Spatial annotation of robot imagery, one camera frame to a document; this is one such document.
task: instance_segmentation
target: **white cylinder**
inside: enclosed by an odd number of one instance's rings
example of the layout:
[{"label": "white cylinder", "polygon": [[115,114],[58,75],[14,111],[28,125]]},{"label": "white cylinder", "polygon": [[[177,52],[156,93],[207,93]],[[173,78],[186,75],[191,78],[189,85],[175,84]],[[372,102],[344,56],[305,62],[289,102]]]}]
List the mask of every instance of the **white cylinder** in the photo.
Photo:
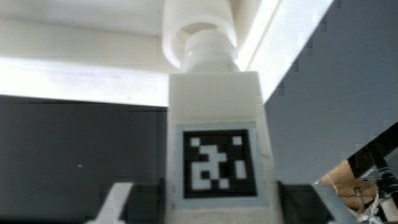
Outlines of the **white cylinder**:
[{"label": "white cylinder", "polygon": [[184,72],[236,72],[236,47],[227,36],[216,30],[204,30],[191,34],[184,44]]},{"label": "white cylinder", "polygon": [[236,47],[236,32],[229,0],[166,0],[163,10],[163,54],[179,68],[184,44],[202,30],[216,30]]}]

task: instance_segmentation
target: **cable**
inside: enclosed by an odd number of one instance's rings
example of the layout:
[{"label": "cable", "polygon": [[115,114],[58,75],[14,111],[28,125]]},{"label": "cable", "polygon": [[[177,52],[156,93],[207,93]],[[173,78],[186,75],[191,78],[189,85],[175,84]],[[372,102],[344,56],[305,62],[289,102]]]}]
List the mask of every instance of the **cable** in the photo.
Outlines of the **cable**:
[{"label": "cable", "polygon": [[378,194],[376,194],[376,197],[374,197],[374,202],[372,202],[371,210],[369,210],[369,224],[372,223],[371,219],[374,218],[376,202],[378,202]]},{"label": "cable", "polygon": [[330,178],[330,175],[326,174],[326,179],[332,183],[332,188],[333,188],[333,191],[335,191],[335,195],[339,195],[339,190],[337,190],[337,187],[335,187],[335,184],[333,184],[333,181],[332,181],[332,178]]}]

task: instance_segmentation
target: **black panel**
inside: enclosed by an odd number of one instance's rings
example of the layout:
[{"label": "black panel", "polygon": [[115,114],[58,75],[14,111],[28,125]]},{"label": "black panel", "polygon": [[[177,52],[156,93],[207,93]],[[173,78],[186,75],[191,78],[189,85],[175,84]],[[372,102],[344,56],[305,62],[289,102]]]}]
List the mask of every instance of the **black panel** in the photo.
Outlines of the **black panel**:
[{"label": "black panel", "polygon": [[0,223],[83,223],[113,182],[122,217],[163,222],[165,108],[0,97]]},{"label": "black panel", "polygon": [[351,173],[358,178],[372,167],[372,160],[369,157],[369,150],[376,150],[380,155],[385,157],[398,148],[398,122],[358,149],[356,153],[348,158],[351,167]]},{"label": "black panel", "polygon": [[278,184],[285,224],[326,224],[333,220],[310,185]]},{"label": "black panel", "polygon": [[[200,178],[209,182],[207,189],[193,189],[191,183],[191,164],[209,164],[214,159],[205,153],[200,153],[204,146],[214,146],[216,154],[225,156],[225,161],[218,162],[218,178],[211,178],[211,171],[200,171]],[[182,136],[182,156],[184,156],[184,198],[241,197],[255,196],[255,178],[250,156],[250,142],[246,130],[221,131],[188,131]],[[243,162],[245,176],[236,174],[236,161]]]}]

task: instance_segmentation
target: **white plastic part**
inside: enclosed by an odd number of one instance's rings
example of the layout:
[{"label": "white plastic part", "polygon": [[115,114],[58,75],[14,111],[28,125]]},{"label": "white plastic part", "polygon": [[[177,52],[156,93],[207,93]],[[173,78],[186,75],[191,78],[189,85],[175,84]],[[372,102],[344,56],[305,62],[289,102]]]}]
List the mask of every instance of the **white plastic part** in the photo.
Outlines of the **white plastic part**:
[{"label": "white plastic part", "polygon": [[184,44],[191,34],[216,30],[236,47],[236,32],[229,0],[166,0],[163,8],[163,54],[181,68]]},{"label": "white plastic part", "polygon": [[85,224],[124,224],[124,221],[118,220],[118,217],[131,187],[133,183],[113,184],[95,220],[88,221]]},{"label": "white plastic part", "polygon": [[184,72],[236,72],[236,47],[218,30],[191,34],[184,44]]},{"label": "white plastic part", "polygon": [[[253,72],[172,74],[168,83],[165,223],[280,224],[278,194],[257,74]],[[186,198],[181,193],[181,188],[186,189],[184,187],[188,187],[181,181],[181,177],[186,178],[179,165],[182,160],[179,156],[179,150],[182,150],[181,132],[189,131],[191,127],[198,127],[195,130],[232,130],[245,127],[246,123],[253,124],[250,130],[255,139],[252,142],[252,161],[257,164],[257,167],[253,166],[257,171],[255,183],[259,184],[257,196],[248,198],[248,203],[245,197],[207,197],[204,200]],[[232,143],[241,144],[241,140],[234,139]],[[189,144],[200,145],[200,140],[193,138]],[[237,171],[237,175],[243,178],[245,170]],[[232,183],[221,181],[223,179],[220,179],[218,187],[227,188]]]}]

